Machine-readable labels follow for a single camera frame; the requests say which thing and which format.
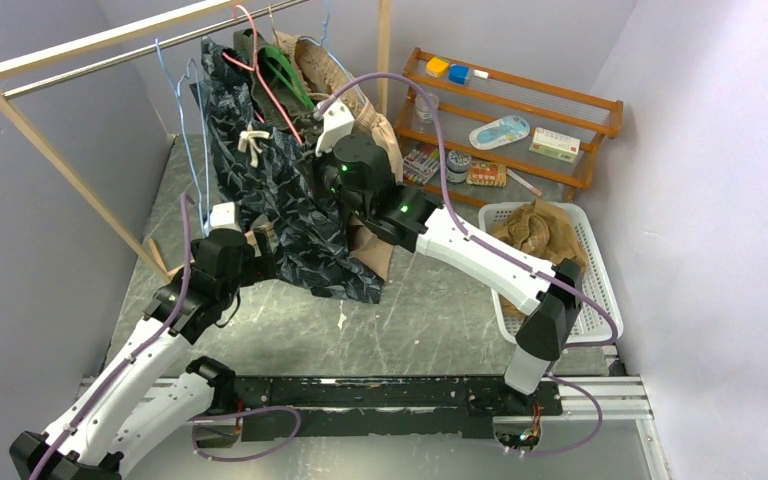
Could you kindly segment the dark leaf-print shorts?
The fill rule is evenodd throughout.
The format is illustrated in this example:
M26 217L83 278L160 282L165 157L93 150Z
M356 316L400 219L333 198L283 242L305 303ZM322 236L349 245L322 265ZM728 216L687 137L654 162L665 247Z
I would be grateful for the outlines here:
M378 303L384 281L350 254L347 216L333 197L312 195L299 168L302 147L281 131L282 120L256 118L262 109L251 96L254 80L227 56L245 58L202 39L202 116L220 196L236 204L242 229L259 217L271 223L278 279L318 297Z

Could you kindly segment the olive green shorts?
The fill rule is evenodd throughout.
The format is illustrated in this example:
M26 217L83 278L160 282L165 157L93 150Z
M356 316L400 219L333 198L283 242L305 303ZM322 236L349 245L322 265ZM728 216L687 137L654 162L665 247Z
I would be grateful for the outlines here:
M254 38L254 30L248 28L233 33L233 49L244 63L256 57L260 74L249 73L251 96L267 123L275 124L282 130L289 129L279 107L291 120L314 111L316 104L304 85L301 73L276 44L266 41L260 33Z

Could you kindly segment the green hanger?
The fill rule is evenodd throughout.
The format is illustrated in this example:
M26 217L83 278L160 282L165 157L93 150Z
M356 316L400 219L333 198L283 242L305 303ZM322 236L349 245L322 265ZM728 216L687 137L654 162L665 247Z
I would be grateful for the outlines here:
M306 93L304 85L296 74L291 62L277 46L267 44L262 49L262 52L259 53L259 56L265 59L265 65L268 70L289 89L300 104L310 110L315 108L315 104Z

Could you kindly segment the pink wire hanger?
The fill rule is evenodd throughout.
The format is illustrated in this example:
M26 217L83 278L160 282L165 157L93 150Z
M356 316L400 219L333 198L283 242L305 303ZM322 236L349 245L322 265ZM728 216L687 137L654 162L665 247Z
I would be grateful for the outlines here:
M282 106L282 104L279 102L276 95L273 93L272 89L270 88L268 82L265 80L261 73L259 61L258 61L258 47L257 42L259 38L259 34L257 32L256 22L254 21L254 18L250 14L250 12L241 4L237 3L232 7L232 18L236 19L238 13L242 13L245 18L248 20L249 25L252 28L252 56L251 60L248 64L243 63L242 61L230 56L227 53L222 53L222 57L229 62L230 64L239 67L247 72L252 72L259 84L261 85L262 89L265 91L265 93L270 98L270 101L274 105L275 109L280 113L281 117L283 118L287 128L289 129L290 133L293 135L293 137L296 139L297 143L300 146L304 145L304 141L302 136L300 135L299 131L294 126L291 117L287 113L286 109Z

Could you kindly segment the tan brown shorts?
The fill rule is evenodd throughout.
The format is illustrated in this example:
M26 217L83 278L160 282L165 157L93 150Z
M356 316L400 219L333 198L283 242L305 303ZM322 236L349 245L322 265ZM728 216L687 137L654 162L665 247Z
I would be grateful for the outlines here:
M569 216L559 206L535 200L516 208L489 230L503 243L555 265L564 259L575 262L582 272L589 259L578 240Z

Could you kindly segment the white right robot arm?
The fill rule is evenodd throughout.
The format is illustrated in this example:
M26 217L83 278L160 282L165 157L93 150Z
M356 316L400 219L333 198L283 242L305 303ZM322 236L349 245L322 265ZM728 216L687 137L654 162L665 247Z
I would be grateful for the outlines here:
M475 228L421 189L396 182L387 152L366 134L321 135L306 169L318 197L335 200L383 242L424 255L480 281L525 318L499 391L502 406L522 414L561 356L582 302L582 269L531 257Z

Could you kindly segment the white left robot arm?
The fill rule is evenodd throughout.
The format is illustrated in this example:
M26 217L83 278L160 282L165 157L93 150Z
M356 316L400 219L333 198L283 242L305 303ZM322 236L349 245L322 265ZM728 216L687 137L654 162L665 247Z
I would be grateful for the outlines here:
M124 479L193 417L221 416L242 402L236 374L207 356L190 362L171 390L144 399L168 367L218 325L242 288L276 278L270 230L218 228L191 241L188 262L158 289L126 345L92 385L43 432L9 448L22 479Z

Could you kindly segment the beige shorts with white stripe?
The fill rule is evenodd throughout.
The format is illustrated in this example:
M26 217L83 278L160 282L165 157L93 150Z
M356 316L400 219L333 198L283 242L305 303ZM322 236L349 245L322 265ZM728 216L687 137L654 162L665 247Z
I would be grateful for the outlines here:
M302 77L305 90L316 100L327 98L353 79L336 57L313 38L277 32L275 40L294 71ZM358 86L343 93L340 99L355 118L355 130L370 135L375 144L386 151L390 170L399 180L403 174L403 159L389 120L375 109ZM387 279L394 247L376 237L355 216L348 222L348 238L351 256L380 278Z

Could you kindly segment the blue hanger at right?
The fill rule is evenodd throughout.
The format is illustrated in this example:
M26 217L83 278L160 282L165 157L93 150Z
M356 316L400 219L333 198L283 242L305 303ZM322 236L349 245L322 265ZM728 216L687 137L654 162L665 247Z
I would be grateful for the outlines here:
M323 5L324 17L320 36L318 38L310 35L300 37L300 43L303 47L303 59L322 80L337 80L338 74L346 81L352 80L354 78L353 74L330 50L329 28L332 6L329 0L324 0Z

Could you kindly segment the marker pen set pack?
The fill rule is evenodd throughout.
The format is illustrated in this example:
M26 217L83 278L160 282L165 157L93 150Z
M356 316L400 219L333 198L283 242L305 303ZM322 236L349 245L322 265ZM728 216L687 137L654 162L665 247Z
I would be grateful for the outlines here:
M436 145L417 143L403 158L403 179L425 185L438 174L440 161Z

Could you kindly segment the clear plastic cup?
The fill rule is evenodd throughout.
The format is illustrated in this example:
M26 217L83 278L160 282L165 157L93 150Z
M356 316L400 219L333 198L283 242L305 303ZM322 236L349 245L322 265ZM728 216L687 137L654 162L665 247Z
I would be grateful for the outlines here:
M414 102L415 117L420 123L432 123L439 107L439 97L434 93L425 96L417 93Z

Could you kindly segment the orange wooden shelf rack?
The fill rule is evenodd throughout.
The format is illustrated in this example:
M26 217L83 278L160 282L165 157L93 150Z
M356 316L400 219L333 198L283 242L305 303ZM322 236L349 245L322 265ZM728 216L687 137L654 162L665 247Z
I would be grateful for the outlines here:
M400 146L436 142L446 150L503 165L534 192L565 202L588 189L603 142L622 129L624 104L415 48L403 74L410 88L395 121Z

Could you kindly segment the yellow block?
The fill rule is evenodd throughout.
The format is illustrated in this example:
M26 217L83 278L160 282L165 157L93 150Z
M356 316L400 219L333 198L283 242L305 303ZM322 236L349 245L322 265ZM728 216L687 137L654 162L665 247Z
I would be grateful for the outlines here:
M445 78L450 68L450 62L440 57L432 57L426 62L425 72L433 78Z

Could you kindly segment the orange snack packet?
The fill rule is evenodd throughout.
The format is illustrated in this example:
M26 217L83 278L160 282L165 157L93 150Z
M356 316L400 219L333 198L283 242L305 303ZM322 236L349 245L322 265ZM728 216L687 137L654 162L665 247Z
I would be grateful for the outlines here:
M466 183L473 186L499 187L507 185L507 167L493 162L471 162Z

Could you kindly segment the blue block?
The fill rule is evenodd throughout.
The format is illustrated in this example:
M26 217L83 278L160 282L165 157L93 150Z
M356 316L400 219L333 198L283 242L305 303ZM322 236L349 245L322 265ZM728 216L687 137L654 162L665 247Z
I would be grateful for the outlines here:
M447 79L458 85L466 85L472 76L471 69L466 65L452 64L449 67Z

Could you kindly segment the white pen with red tip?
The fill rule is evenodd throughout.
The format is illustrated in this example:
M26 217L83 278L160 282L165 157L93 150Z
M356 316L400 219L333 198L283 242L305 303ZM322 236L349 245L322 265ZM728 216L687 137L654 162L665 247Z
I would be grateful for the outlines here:
M523 186L526 190L528 190L531 194L535 195L536 197L540 198L543 196L543 192L538 189L536 186L525 180L522 176L515 173L512 169L508 169L506 171L507 177Z

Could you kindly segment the white green box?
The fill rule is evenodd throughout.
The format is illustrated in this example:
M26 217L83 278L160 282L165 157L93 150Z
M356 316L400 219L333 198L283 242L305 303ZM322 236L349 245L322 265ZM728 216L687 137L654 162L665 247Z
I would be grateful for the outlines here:
M574 163L581 151L580 140L542 127L533 131L531 152L567 163Z

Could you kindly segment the white plastic basket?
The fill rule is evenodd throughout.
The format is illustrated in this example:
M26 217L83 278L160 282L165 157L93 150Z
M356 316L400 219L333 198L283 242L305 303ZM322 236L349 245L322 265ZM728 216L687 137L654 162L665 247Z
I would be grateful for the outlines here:
M524 202L501 202L482 206L478 211L479 228L489 232L507 220L510 214L522 205ZM564 210L572 224L576 238L588 257L589 265L583 276L581 291L611 316L616 326L617 337L620 338L624 329L621 313L587 215L579 206L572 203L552 202L552 205ZM522 321L518 320L516 316L503 313L501 296L495 290L491 291L491 300L495 311L495 324L499 328L502 338L514 344L514 336ZM572 328L567 344L598 343L606 345L611 334L612 330L604 318L592 307L584 306Z

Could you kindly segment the wooden clothes rack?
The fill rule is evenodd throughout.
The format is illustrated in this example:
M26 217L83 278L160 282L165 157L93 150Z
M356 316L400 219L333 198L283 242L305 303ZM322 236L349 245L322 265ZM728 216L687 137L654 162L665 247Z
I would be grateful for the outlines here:
M212 33L251 22L271 12L278 12L296 6L296 1L280 1L268 4L256 10L245 18L239 16L242 1L199 1L170 11L159 13L148 18L136 20L121 26L109 28L75 40L44 48L8 60L0 61L0 80L30 73L43 67L62 63L78 58L93 51L120 45L126 41L157 33L185 22L194 21L208 14L227 11L230 17L219 23L202 27L185 34L165 40L160 48L171 48ZM67 159L57 151L55 146L36 128L32 122L14 106L11 101L24 95L81 78L89 74L111 68L141 58L155 51L153 46L141 47L118 56L114 56L94 64L80 67L69 72L55 75L31 84L17 87L6 92L0 89L0 112L15 128L31 143L31 145L64 177L73 189L97 212L125 244L137 254L146 265L161 279L168 280L170 274L160 265L154 255L147 251L142 243L125 227L124 223L100 199L91 186L81 178Z

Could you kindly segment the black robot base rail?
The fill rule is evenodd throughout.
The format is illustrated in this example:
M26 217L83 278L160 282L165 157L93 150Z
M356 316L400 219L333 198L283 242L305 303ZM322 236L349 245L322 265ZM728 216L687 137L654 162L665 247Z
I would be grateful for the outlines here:
M253 412L245 441L300 437L459 434L492 439L502 419L528 424L563 412L559 387L543 380L531 394L500 375L304 377L239 376L220 388L209 419Z

